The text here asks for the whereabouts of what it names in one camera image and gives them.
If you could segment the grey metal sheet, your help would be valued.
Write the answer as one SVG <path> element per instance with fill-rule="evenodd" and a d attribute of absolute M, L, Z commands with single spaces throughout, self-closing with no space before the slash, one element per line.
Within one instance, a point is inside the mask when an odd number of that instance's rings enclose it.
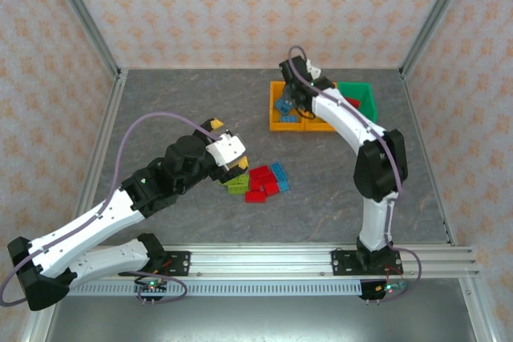
<path fill-rule="evenodd" d="M 476 342 L 457 292 L 415 291 L 384 304 L 357 297 L 191 297 L 143 306 L 71 297 L 45 342 Z"/>

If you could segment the small controller circuit board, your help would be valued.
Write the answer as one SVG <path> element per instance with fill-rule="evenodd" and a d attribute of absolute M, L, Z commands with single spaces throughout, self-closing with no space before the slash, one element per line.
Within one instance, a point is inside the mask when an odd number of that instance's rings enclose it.
<path fill-rule="evenodd" d="M 135 293 L 144 299 L 160 300 L 167 293 L 167 283 L 162 279 L 139 276 L 134 280 Z"/>
<path fill-rule="evenodd" d="M 404 280 L 389 282 L 387 280 L 362 280 L 362 293 L 359 296 L 364 301 L 384 300 L 387 294 L 406 290 L 408 284 Z"/>

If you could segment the aluminium table edge rail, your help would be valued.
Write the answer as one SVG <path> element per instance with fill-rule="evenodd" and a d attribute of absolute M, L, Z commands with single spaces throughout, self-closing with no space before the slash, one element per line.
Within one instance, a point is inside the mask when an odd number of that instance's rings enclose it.
<path fill-rule="evenodd" d="M 87 173 L 83 180 L 79 200 L 76 204 L 75 211 L 72 214 L 72 219 L 80 217 L 93 206 L 95 193 L 111 138 L 111 132 L 115 123 L 115 117 L 122 98 L 127 74 L 128 69 L 122 68 L 115 76 L 108 100 L 103 110 L 103 117 L 100 121 L 99 129 L 95 138 L 94 149 L 87 166 Z M 54 312 L 54 305 L 39 312 L 31 312 L 20 342 L 44 342 L 46 340 Z"/>

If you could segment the aluminium frame post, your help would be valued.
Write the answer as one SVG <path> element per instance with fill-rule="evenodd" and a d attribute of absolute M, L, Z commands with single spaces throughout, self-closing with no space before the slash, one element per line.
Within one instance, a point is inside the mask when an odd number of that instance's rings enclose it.
<path fill-rule="evenodd" d="M 84 0 L 67 0 L 67 2 L 80 21 L 103 65 L 107 68 L 113 78 L 118 78 L 121 69 L 115 61 L 114 55 L 111 53 L 107 42 L 101 34 L 101 31 L 91 15 L 91 12 L 88 10 Z"/>
<path fill-rule="evenodd" d="M 424 23 L 422 24 L 420 31 L 416 35 L 416 38 L 414 39 L 403 64 L 398 68 L 402 79 L 405 79 L 407 75 L 414 69 L 414 65 L 421 57 L 422 52 L 426 48 L 426 45 L 430 41 L 430 38 L 436 30 L 438 24 L 442 20 L 442 16 L 446 13 L 446 10 L 451 1 L 452 0 L 434 1 L 434 4 L 431 7 Z"/>

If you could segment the orange plastic bin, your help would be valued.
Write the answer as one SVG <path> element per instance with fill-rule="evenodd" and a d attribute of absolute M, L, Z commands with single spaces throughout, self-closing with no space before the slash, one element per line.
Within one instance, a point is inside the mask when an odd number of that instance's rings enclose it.
<path fill-rule="evenodd" d="M 329 123 L 313 113 L 313 97 L 316 95 L 314 91 L 307 91 L 304 101 L 297 110 L 301 116 L 304 131 L 335 132 L 336 130 Z"/>
<path fill-rule="evenodd" d="M 280 117 L 282 116 L 274 107 L 274 103 L 282 96 L 285 88 L 284 81 L 271 81 L 269 84 L 269 130 L 270 131 L 303 131 L 301 116 L 295 111 L 291 110 L 288 115 L 296 115 L 299 123 L 281 123 Z"/>

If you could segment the green plastic bin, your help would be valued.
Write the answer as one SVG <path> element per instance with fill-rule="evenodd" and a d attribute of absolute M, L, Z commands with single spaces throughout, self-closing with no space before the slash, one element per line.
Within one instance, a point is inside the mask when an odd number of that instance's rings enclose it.
<path fill-rule="evenodd" d="M 360 107 L 357 109 L 373 123 L 378 120 L 378 109 L 374 101 L 372 86 L 367 82 L 338 82 L 337 88 L 345 97 L 359 100 Z"/>

